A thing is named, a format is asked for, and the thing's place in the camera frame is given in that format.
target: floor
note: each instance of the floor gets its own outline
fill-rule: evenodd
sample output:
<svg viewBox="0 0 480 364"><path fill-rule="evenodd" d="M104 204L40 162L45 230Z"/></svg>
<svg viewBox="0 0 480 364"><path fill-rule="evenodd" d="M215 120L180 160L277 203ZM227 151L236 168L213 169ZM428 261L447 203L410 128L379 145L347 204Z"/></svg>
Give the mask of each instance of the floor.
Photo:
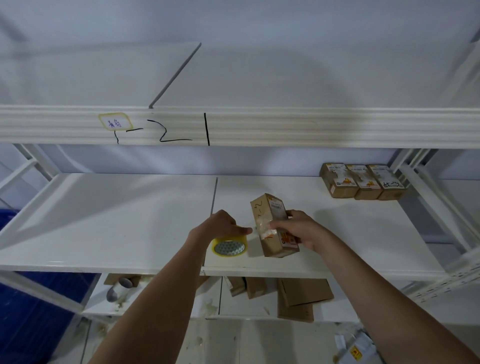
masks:
<svg viewBox="0 0 480 364"><path fill-rule="evenodd" d="M107 333L106 325L77 319L50 364L86 364ZM333 323L287 320L193 319L177 363L332 363L338 352Z"/></svg>

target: handwritten label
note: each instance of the handwritten label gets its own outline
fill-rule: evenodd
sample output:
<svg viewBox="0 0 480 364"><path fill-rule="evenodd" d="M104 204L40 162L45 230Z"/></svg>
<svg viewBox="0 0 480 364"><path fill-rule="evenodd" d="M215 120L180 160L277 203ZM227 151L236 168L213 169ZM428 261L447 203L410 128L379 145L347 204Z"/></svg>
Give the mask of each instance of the handwritten label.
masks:
<svg viewBox="0 0 480 364"><path fill-rule="evenodd" d="M130 130L133 128L127 114L124 112L112 112L109 114L99 114L98 118L102 122L105 129L110 131L116 130Z"/></svg>

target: right hand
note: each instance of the right hand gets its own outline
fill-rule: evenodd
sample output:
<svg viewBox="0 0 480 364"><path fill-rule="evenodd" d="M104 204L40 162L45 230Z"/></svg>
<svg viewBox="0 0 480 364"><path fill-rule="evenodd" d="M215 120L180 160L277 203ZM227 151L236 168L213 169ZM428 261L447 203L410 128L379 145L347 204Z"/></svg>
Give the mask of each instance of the right hand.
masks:
<svg viewBox="0 0 480 364"><path fill-rule="evenodd" d="M273 220L268 224L270 229L283 228L290 234L300 238L303 245L317 251L322 240L331 238L334 234L320 225L303 211L287 210L288 220Z"/></svg>

